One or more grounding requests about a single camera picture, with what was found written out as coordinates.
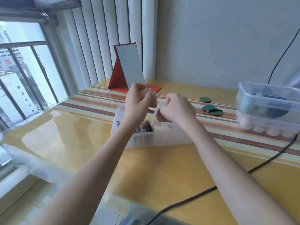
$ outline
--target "black cable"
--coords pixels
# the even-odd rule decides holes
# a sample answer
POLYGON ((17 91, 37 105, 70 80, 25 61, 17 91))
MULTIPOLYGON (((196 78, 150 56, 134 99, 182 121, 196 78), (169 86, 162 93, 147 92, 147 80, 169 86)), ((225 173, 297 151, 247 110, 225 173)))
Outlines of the black cable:
MULTIPOLYGON (((267 163, 271 162, 272 160, 274 160, 274 159, 276 159, 278 156, 280 156, 282 153, 284 153, 284 152, 285 152, 285 151, 286 151, 286 150, 287 150, 287 149, 288 149, 288 148, 296 141, 297 136, 298 136, 298 134, 296 134, 296 135, 294 136, 293 140, 292 140, 287 146, 285 146, 279 153, 277 153, 277 154, 274 155, 273 157, 269 158, 268 160, 266 160, 266 161, 263 162, 262 164, 260 164, 260 165, 258 165, 258 166, 256 166, 256 167, 254 167, 253 169, 249 170, 248 173, 251 174, 252 172, 258 170, 259 168, 263 167, 264 165, 266 165, 267 163)), ((212 192, 212 191, 214 191, 214 190, 216 190, 216 189, 217 189, 216 186, 211 187, 210 189, 207 189, 207 190, 205 190, 205 191, 203 191, 203 192, 201 192, 201 193, 199 193, 199 194, 197 194, 197 195, 195 195, 195 196, 192 196, 192 197, 190 197, 190 198, 187 198, 187 199, 185 199, 185 200, 183 200, 183 201, 177 202, 177 203, 175 203, 175 204, 172 204, 172 205, 170 205, 170 206, 164 208, 164 209, 161 210, 159 213, 157 213, 157 214, 153 217, 153 219, 150 220, 146 225, 150 225, 157 217, 159 217, 159 216, 160 216, 161 214, 163 214, 164 212, 166 212, 166 211, 168 211, 168 210, 170 210, 170 209, 172 209, 172 208, 175 208, 175 207, 177 207, 177 206, 180 206, 180 205, 183 205, 183 204, 185 204, 185 203, 188 203, 188 202, 190 202, 190 201, 192 201, 192 200, 195 200, 195 199, 197 199, 197 198, 199 198, 199 197, 202 197, 203 195, 205 195, 205 194, 207 194, 207 193, 210 193, 210 192, 212 192)))
POLYGON ((269 78, 269 80, 268 80, 268 83, 270 83, 270 80, 271 80, 271 77, 272 77, 272 75, 273 75, 274 70, 276 69, 276 67, 277 67, 277 65, 279 64, 280 60, 283 58, 284 54, 285 54, 285 53, 287 52, 287 50, 290 48, 291 44, 293 43, 293 41, 294 41, 295 38, 297 37, 299 31, 300 31, 300 28, 298 29, 297 33, 295 34, 295 36, 294 36, 293 40, 291 41, 291 43, 289 44, 289 46, 288 46, 288 47, 286 48, 286 50, 284 51, 283 55, 280 57, 280 59, 279 59, 278 62, 276 63, 275 67, 273 68, 272 73, 271 73, 271 75, 270 75, 270 78, 269 78))

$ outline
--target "plastic container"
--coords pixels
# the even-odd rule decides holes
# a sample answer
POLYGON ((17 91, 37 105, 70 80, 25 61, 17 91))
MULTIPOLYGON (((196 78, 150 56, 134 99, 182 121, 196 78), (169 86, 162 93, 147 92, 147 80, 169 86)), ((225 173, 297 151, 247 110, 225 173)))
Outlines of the plastic container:
POLYGON ((240 82, 237 121, 247 131, 282 140, 300 132, 300 90, 278 85, 240 82))
MULTIPOLYGON (((130 138, 125 149, 130 148, 151 148, 170 145, 191 144, 192 140, 183 130, 174 123, 159 122, 156 119, 156 112, 164 106, 164 102, 159 102, 154 114, 148 114, 145 120, 152 125, 153 132, 136 132, 130 138)), ((125 106, 118 105, 112 124, 111 135, 117 129, 117 121, 122 122, 125 114, 125 106)))

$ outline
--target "transparent plastic bin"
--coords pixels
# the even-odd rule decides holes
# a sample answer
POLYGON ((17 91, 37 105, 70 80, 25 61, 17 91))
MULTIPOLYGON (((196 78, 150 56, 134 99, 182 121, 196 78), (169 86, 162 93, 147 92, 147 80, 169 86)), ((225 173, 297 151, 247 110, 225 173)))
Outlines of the transparent plastic bin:
POLYGON ((282 140, 300 132, 300 90, 278 85, 240 82, 237 121, 247 131, 282 140))
MULTIPOLYGON (((152 125, 153 132, 136 132, 130 138, 125 149, 130 148, 151 148, 170 145, 192 144, 192 140, 183 132, 183 130, 174 123, 159 122, 156 119, 156 112, 159 108, 165 106, 165 102, 159 102, 154 114, 147 114, 145 120, 152 125)), ((122 122, 125 114, 125 106, 118 105, 115 117, 112 123, 111 135, 117 129, 117 121, 122 122)))

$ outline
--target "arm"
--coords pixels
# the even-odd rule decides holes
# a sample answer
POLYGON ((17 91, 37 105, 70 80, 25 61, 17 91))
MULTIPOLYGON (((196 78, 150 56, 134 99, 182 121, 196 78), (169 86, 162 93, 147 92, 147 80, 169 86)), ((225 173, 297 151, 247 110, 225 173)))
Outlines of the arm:
POLYGON ((294 225, 294 219, 209 135, 195 108, 178 94, 167 95, 163 118, 178 124, 193 140, 238 224, 294 225))
POLYGON ((103 147, 46 205, 34 224, 90 224, 110 178, 130 137, 147 115, 151 95, 141 101, 141 84, 132 84, 125 105, 124 121, 103 147))

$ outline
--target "hand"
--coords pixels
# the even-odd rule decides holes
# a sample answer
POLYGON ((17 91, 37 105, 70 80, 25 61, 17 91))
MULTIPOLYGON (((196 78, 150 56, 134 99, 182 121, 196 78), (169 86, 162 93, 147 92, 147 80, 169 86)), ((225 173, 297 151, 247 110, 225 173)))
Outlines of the hand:
POLYGON ((157 119, 174 122, 180 126, 187 118, 196 118, 196 109, 188 99, 179 94, 167 94, 166 106, 158 110, 157 119))
POLYGON ((147 92, 143 97, 140 92, 146 88, 146 85, 132 83, 125 99, 125 117, 124 122, 133 126, 135 129, 139 127, 145 119, 147 113, 154 113, 149 110, 149 105, 152 99, 150 92, 147 92))

